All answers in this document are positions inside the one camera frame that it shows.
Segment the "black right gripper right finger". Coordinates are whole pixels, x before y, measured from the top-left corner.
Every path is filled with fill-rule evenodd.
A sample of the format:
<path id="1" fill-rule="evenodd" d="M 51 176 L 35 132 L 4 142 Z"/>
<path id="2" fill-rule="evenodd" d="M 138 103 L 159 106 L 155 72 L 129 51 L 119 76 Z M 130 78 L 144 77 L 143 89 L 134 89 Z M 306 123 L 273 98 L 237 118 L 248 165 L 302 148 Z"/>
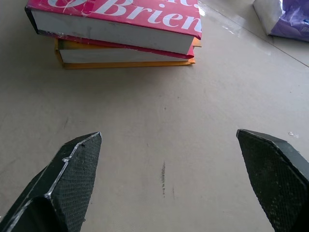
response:
<path id="1" fill-rule="evenodd" d="M 275 232 L 309 232 L 309 162 L 287 141 L 239 129 L 250 184 Z"/>

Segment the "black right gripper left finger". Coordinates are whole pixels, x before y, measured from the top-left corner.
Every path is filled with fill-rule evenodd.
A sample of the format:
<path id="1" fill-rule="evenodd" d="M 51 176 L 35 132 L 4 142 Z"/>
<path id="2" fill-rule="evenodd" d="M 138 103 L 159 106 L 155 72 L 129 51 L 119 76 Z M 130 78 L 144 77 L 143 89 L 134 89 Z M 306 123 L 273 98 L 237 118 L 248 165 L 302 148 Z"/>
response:
<path id="1" fill-rule="evenodd" d="M 66 142 L 16 199 L 0 222 L 0 232 L 80 232 L 101 142 L 100 132 Z"/>

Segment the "orange hardcover book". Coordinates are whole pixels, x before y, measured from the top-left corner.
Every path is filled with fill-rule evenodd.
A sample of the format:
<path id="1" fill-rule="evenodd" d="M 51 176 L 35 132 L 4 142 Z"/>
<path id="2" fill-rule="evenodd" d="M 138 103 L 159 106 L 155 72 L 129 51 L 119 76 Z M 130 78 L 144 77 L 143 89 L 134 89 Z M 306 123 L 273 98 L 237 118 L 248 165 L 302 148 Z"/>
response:
<path id="1" fill-rule="evenodd" d="M 55 40 L 55 54 L 65 69 L 187 66 L 195 64 L 194 49 L 201 47 L 193 39 L 188 58 L 129 48 L 99 46 L 68 40 Z"/>

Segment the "purple and white package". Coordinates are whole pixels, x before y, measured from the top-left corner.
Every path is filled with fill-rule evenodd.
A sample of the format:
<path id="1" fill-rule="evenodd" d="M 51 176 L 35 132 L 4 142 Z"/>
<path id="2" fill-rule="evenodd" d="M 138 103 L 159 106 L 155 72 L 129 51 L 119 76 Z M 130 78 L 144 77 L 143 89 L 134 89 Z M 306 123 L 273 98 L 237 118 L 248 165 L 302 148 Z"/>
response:
<path id="1" fill-rule="evenodd" d="M 267 35 L 309 42 L 309 0 L 254 0 Z"/>

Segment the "pink hardcover book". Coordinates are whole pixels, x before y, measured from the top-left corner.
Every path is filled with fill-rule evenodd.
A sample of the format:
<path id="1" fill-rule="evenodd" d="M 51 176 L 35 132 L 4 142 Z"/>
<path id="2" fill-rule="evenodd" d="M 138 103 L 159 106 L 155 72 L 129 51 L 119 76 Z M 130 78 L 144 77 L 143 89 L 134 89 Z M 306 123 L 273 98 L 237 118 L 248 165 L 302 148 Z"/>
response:
<path id="1" fill-rule="evenodd" d="M 178 58 L 202 37 L 197 0 L 28 0 L 37 34 Z"/>

